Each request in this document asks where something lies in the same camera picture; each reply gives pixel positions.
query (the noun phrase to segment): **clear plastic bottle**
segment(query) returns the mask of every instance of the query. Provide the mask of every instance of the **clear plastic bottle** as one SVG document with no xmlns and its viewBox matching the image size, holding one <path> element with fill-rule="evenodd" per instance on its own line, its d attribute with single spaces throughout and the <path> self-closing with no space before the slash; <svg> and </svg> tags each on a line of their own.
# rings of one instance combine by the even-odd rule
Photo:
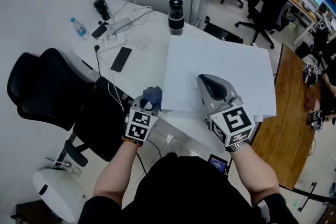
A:
<svg viewBox="0 0 336 224">
<path fill-rule="evenodd" d="M 89 33 L 86 31 L 84 25 L 77 21 L 75 18 L 71 18 L 70 20 L 74 26 L 74 29 L 76 30 L 77 34 L 82 38 L 82 39 L 88 39 L 89 38 Z"/>
</svg>

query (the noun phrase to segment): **black sleeve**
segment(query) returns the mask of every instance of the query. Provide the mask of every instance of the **black sleeve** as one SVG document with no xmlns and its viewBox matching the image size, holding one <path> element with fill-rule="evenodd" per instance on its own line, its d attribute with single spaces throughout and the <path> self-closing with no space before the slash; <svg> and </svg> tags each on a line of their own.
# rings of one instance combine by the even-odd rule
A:
<svg viewBox="0 0 336 224">
<path fill-rule="evenodd" d="M 299 222 L 293 217 L 291 211 L 286 205 L 286 200 L 281 194 L 271 194 L 253 208 L 266 223 L 277 224 L 299 224 Z"/>
<path fill-rule="evenodd" d="M 108 218 L 117 217 L 120 213 L 117 202 L 108 197 L 95 196 L 84 204 L 78 224 L 106 223 Z"/>
</svg>

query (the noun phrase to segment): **black water bottle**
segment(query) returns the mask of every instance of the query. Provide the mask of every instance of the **black water bottle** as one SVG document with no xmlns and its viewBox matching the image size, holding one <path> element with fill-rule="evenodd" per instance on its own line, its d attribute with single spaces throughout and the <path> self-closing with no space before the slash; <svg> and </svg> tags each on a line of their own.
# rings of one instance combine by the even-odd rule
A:
<svg viewBox="0 0 336 224">
<path fill-rule="evenodd" d="M 170 29 L 170 34 L 174 36 L 180 36 L 183 33 L 184 13 L 182 6 L 182 0 L 169 1 L 170 11 L 168 14 L 168 25 Z"/>
<path fill-rule="evenodd" d="M 103 20 L 109 20 L 111 18 L 105 0 L 96 0 L 93 5 Z"/>
</svg>

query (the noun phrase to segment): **wristwatch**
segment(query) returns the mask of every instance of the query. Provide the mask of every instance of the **wristwatch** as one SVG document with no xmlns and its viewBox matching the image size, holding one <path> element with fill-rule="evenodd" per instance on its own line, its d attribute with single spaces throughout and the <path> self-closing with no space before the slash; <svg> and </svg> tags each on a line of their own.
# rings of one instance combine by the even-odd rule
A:
<svg viewBox="0 0 336 224">
<path fill-rule="evenodd" d="M 231 146 L 226 147 L 226 150 L 229 152 L 235 152 L 245 144 L 245 141 L 237 142 L 236 144 L 233 144 Z"/>
</svg>

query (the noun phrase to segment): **shoe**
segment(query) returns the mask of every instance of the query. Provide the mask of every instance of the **shoe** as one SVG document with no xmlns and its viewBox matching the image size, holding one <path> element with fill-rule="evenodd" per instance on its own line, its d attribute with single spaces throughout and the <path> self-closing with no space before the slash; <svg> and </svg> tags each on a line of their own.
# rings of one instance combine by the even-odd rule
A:
<svg viewBox="0 0 336 224">
<path fill-rule="evenodd" d="M 178 139 L 176 137 L 173 137 L 169 141 L 169 150 L 168 153 L 175 153 L 177 155 L 177 152 L 179 151 L 180 143 L 178 142 Z"/>
</svg>

